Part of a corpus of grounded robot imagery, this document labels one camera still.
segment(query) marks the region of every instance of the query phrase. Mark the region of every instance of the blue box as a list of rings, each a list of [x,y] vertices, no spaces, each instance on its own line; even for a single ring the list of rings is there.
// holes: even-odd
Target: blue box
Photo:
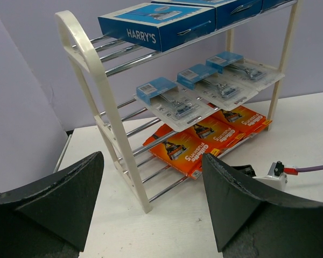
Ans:
[[[180,72],[177,75],[177,82],[187,87],[188,89],[194,90],[197,82],[215,73],[217,73],[216,69],[200,63]]]
[[[289,1],[292,0],[263,0],[262,11],[264,12],[270,8],[276,7]]]
[[[215,8],[216,28],[220,29],[259,14],[262,9],[263,0],[155,0],[152,3]]]
[[[171,82],[164,77],[160,77],[136,88],[136,96],[146,104],[151,105],[152,98],[177,87],[177,84],[174,82]]]
[[[212,56],[206,60],[206,66],[213,67],[220,74],[223,74],[224,67],[235,63],[235,62],[244,62],[244,57],[235,53],[224,51],[218,55]]]
[[[215,30],[215,11],[200,6],[143,3],[98,20],[103,35],[161,52]]]

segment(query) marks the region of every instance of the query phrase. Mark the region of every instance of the razor package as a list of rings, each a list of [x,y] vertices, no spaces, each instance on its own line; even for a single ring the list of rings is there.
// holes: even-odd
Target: razor package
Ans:
[[[193,126],[215,112],[163,77],[137,87],[135,99],[176,132]]]
[[[285,76],[274,68],[227,51],[207,59],[206,65],[216,69],[225,79],[256,91],[264,90]]]
[[[258,94],[254,89],[226,79],[215,68],[197,64],[177,76],[177,81],[196,96],[225,110],[232,110]]]
[[[261,12],[266,0],[155,0],[152,3],[205,6],[215,10],[216,29],[221,29]]]
[[[245,134],[246,137],[253,137],[264,130],[272,121],[265,116],[239,106],[232,111],[220,110],[214,113],[211,118],[215,118]]]
[[[143,145],[146,146],[171,131],[172,129],[164,124]],[[202,174],[202,155],[210,152],[210,147],[201,139],[181,132],[151,148],[150,152],[186,176],[197,179]]]
[[[239,130],[229,126],[215,118],[208,117],[198,122],[193,127],[188,128],[186,133],[194,138],[201,139],[207,143],[211,149],[217,149],[220,153],[233,147],[245,136]]]

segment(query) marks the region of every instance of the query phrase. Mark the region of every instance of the orange package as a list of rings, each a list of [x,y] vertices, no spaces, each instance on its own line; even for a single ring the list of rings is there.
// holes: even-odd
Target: orange package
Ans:
[[[244,136],[237,129],[218,121],[212,117],[208,117],[194,126],[185,130],[194,138],[201,139],[207,143],[211,149],[217,149],[220,153],[225,152],[228,148],[233,147]]]
[[[143,145],[146,146],[171,131],[172,129],[164,124]],[[202,174],[202,170],[199,169],[202,155],[208,151],[209,146],[205,142],[185,132],[180,132],[150,149],[153,155],[193,179]]]
[[[219,110],[211,117],[245,133],[245,137],[261,132],[272,122],[244,106],[239,106],[232,111]]]

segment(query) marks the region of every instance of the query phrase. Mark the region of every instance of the black component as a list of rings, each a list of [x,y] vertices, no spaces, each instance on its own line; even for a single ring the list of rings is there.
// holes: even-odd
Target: black component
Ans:
[[[74,133],[74,130],[67,131],[66,133],[67,133],[67,136],[70,136],[71,134]]]
[[[271,188],[211,154],[202,173],[224,258],[323,257],[323,203]]]
[[[256,176],[256,173],[254,171],[254,169],[252,168],[251,165],[246,165],[246,166],[235,166],[235,167],[232,167],[236,170],[238,170],[239,172],[242,172],[243,174],[247,175],[247,176],[250,176],[250,177],[255,177]]]
[[[103,168],[103,155],[97,152],[0,193],[0,257],[78,257],[85,247]]]
[[[274,169],[274,175],[280,176],[284,172],[285,166],[282,164],[281,161],[276,162],[275,169]]]

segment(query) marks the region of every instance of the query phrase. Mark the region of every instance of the white plastic shelf frame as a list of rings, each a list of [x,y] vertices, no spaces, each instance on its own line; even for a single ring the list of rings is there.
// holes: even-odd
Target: white plastic shelf frame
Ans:
[[[169,134],[165,135],[164,137],[159,138],[158,140],[154,141],[153,143],[142,146],[140,148],[132,150],[128,138],[142,132],[144,129],[149,128],[152,125],[155,125],[156,123],[160,122],[159,118],[156,118],[144,125],[139,126],[138,128],[126,132],[124,130],[122,122],[125,120],[128,120],[138,114],[141,114],[145,112],[147,109],[141,108],[135,112],[132,112],[131,114],[121,118],[120,114],[118,112],[118,109],[127,106],[136,100],[134,98],[121,103],[120,105],[117,105],[115,102],[115,97],[113,95],[113,92],[111,90],[111,86],[108,82],[108,77],[121,73],[123,71],[126,71],[132,67],[141,65],[143,63],[152,61],[153,59],[159,58],[163,55],[170,54],[174,51],[177,51],[181,48],[187,47],[189,45],[192,45],[196,42],[199,42],[201,40],[207,39],[209,37],[212,37],[214,35],[217,35],[219,33],[227,32],[227,45],[226,49],[227,51],[233,51],[233,43],[234,43],[234,28],[237,26],[240,26],[242,24],[245,24],[247,22],[250,22],[252,20],[258,19],[261,16],[268,15],[272,12],[279,11],[283,8],[287,8],[289,6],[292,7],[291,13],[290,13],[290,19],[288,28],[286,31],[286,37],[284,41],[284,47],[282,52],[282,58],[280,61],[280,65],[278,68],[271,68],[274,70],[279,71],[280,73],[285,73],[286,64],[288,61],[288,57],[290,54],[290,48],[291,48],[291,42],[294,35],[294,28],[296,24],[296,20],[299,16],[299,6],[303,2],[303,0],[297,0],[297,1],[290,1],[283,5],[280,5],[274,9],[271,9],[269,11],[266,11],[264,13],[261,13],[257,16],[242,20],[240,22],[234,23],[232,25],[229,25],[225,28],[222,28],[220,30],[217,30],[211,34],[205,35],[203,37],[194,39],[192,41],[189,41],[183,45],[180,45],[178,47],[175,47],[173,49],[170,49],[166,52],[158,52],[154,51],[150,54],[145,54],[139,58],[133,59],[129,62],[125,62],[121,65],[118,65],[114,68],[105,70],[103,63],[119,58],[124,55],[128,55],[132,52],[138,51],[140,49],[143,49],[144,47],[139,45],[131,45],[128,47],[124,47],[120,50],[114,51],[110,54],[107,54],[105,56],[99,56],[99,53],[101,51],[104,51],[106,49],[110,49],[113,47],[117,47],[119,45],[122,45],[126,43],[122,40],[112,39],[106,36],[101,36],[95,39],[90,40],[87,35],[85,34],[83,28],[81,27],[78,20],[75,18],[75,16],[70,11],[63,11],[58,12],[55,14],[55,18],[58,23],[58,29],[59,34],[61,38],[61,42],[63,44],[63,47],[68,55],[68,58],[71,62],[71,65],[75,71],[75,74],[78,78],[79,84],[81,85],[81,88],[83,90],[83,93],[86,97],[86,100],[91,108],[92,114],[94,116],[95,122],[101,132],[101,135],[103,137],[103,140],[109,150],[110,156],[115,164],[115,167],[123,177],[123,179],[127,182],[128,187],[132,190],[132,192],[136,195],[139,202],[141,203],[141,206],[144,210],[144,212],[148,213],[152,210],[151,202],[153,202],[155,199],[163,195],[164,193],[168,192],[175,186],[179,185],[180,183],[184,182],[188,178],[185,176],[181,178],[180,180],[176,181],[157,195],[148,198],[144,183],[148,180],[152,179],[153,177],[161,174],[162,172],[166,171],[169,166],[166,166],[164,169],[159,170],[149,176],[148,178],[141,179],[140,173],[139,173],[139,167],[146,164],[147,162],[151,161],[154,157],[151,156],[148,159],[143,160],[140,163],[137,163],[135,157],[138,155],[148,151],[152,147],[156,146],[157,144],[167,140],[168,138],[174,136],[177,132],[170,132]],[[76,45],[71,44],[71,39],[75,41]],[[93,44],[105,41],[103,45],[99,47],[94,47]],[[100,95],[101,102],[105,108],[105,112],[100,112],[98,110],[98,107],[94,101],[94,97],[89,89],[89,86],[86,82],[86,79],[84,77],[84,73],[89,73],[92,77],[93,81],[95,82],[98,93]],[[274,113],[276,110],[280,90],[282,88],[283,80],[279,80],[275,83],[274,91],[272,95],[272,101],[269,108],[269,114],[268,119],[273,119]],[[102,120],[103,116],[107,116],[109,123],[105,123]],[[223,155],[230,152],[232,149],[229,149],[226,153],[223,153]]]

